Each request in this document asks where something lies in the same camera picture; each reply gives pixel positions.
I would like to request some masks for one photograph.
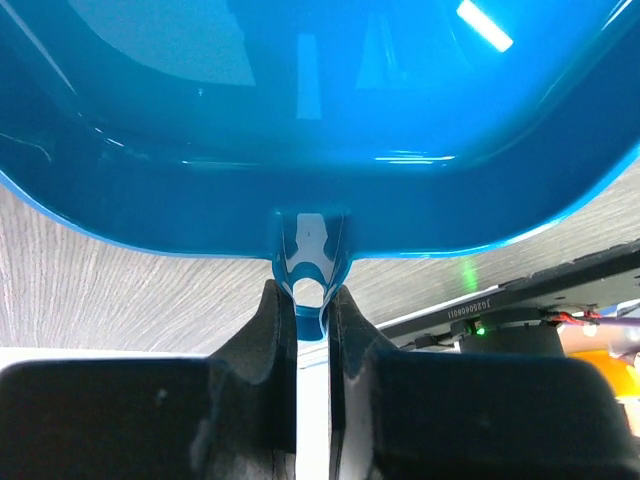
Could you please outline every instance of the black metal bracket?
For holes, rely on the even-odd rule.
[[[516,315],[525,310],[533,321],[547,312],[596,310],[637,297],[640,240],[505,283],[489,293],[380,331],[405,350],[441,350],[458,340],[456,324],[461,321],[483,322],[497,312]]]

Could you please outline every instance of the blue plastic tray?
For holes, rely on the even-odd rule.
[[[497,248],[620,174],[638,4],[0,0],[3,181],[86,234],[269,259],[329,298],[353,260]]]

